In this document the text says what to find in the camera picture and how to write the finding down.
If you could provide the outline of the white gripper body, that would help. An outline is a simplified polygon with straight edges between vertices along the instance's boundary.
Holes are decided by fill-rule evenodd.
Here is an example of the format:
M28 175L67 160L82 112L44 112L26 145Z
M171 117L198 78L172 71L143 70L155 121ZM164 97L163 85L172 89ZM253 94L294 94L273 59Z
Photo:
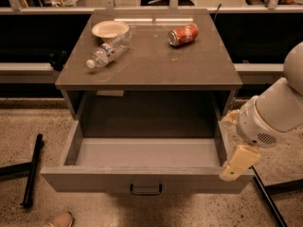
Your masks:
M237 134L249 144L271 148L290 134L275 130L261 118L257 110L257 99L258 96L253 96L241 106L237 116Z

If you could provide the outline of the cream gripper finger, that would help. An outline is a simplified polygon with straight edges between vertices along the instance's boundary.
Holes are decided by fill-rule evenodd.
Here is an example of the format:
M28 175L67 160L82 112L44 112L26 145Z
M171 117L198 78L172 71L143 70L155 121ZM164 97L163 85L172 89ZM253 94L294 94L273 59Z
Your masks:
M227 127L236 126L238 124L239 112L239 109L229 111L227 115L222 118L221 122Z
M232 156L225 161L220 178L227 182L237 180L259 158L260 152L257 148L249 145L237 145Z

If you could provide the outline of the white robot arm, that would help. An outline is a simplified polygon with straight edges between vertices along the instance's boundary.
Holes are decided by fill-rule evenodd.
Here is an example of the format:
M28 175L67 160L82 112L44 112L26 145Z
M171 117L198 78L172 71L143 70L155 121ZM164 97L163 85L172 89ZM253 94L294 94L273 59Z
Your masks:
M230 182L260 158L261 148L277 145L303 124L303 43L286 56L282 78L228 113L223 121L235 125L242 139L227 156L220 173L222 180Z

